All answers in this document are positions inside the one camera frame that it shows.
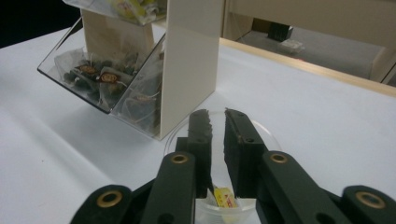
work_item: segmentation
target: label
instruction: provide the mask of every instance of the label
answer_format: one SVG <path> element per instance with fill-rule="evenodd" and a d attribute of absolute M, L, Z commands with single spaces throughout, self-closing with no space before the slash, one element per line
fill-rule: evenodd
<path fill-rule="evenodd" d="M 77 69 L 83 73 L 86 73 L 88 75 L 95 75 L 96 73 L 98 73 L 98 71 L 96 71 L 96 69 L 92 66 L 89 65 L 81 65 L 79 67 L 77 67 Z"/>
<path fill-rule="evenodd" d="M 119 76 L 112 74 L 112 73 L 103 73 L 99 77 L 100 82 L 106 82 L 106 83 L 116 83 L 119 80 Z"/>
<path fill-rule="evenodd" d="M 216 188 L 215 198 L 219 207 L 223 208 L 235 208 L 237 207 L 235 197 L 228 188 Z"/>

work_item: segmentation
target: dark background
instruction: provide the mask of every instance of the dark background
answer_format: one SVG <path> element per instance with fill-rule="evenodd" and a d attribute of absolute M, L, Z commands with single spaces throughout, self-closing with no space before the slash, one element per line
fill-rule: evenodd
<path fill-rule="evenodd" d="M 72 26 L 79 9 L 62 0 L 7 0 L 0 6 L 0 48 Z"/>

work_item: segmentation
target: clear plastic container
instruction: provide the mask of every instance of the clear plastic container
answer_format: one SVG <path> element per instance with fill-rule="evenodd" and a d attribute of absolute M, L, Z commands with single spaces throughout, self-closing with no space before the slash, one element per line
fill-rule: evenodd
<path fill-rule="evenodd" d="M 161 123 L 164 35 L 148 53 L 127 51 L 115 59 L 88 50 L 85 26 L 82 19 L 76 22 L 37 70 L 90 105 L 155 136 Z M 94 44 L 108 49 L 113 43 L 107 41 L 115 41 L 98 39 Z M 126 50 L 133 49 L 128 44 Z"/>
<path fill-rule="evenodd" d="M 229 188 L 233 192 L 231 179 L 228 175 L 227 166 L 224 162 L 223 140 L 225 131 L 224 112 L 209 112 L 210 123 L 212 125 L 212 181 L 217 187 Z M 269 150 L 281 151 L 279 143 L 274 136 L 259 122 L 250 118 L 254 127 L 258 131 L 262 140 Z M 183 120 L 170 134 L 165 145 L 164 155 L 175 151 L 177 138 L 187 137 L 189 119 Z M 195 223 L 198 224 L 242 224 L 255 211 L 255 199 L 237 198 L 236 208 L 221 208 L 216 205 L 212 197 L 195 200 Z"/>

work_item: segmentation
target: white tabletop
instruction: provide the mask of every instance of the white tabletop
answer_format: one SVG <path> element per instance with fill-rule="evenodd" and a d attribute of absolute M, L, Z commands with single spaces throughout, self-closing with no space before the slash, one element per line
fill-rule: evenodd
<path fill-rule="evenodd" d="M 0 223 L 68 223 L 95 189 L 137 189 L 163 157 L 167 137 L 143 135 L 36 71 L 65 32 L 0 49 Z M 365 86 L 221 45 L 217 89 L 199 108 L 245 112 L 324 189 L 366 185 L 396 199 L 396 97 Z"/>

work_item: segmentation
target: white panel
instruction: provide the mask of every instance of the white panel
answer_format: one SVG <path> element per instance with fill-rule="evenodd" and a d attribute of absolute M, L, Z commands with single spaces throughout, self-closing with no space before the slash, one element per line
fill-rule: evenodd
<path fill-rule="evenodd" d="M 216 87 L 221 0 L 170 0 L 163 69 L 163 138 Z"/>

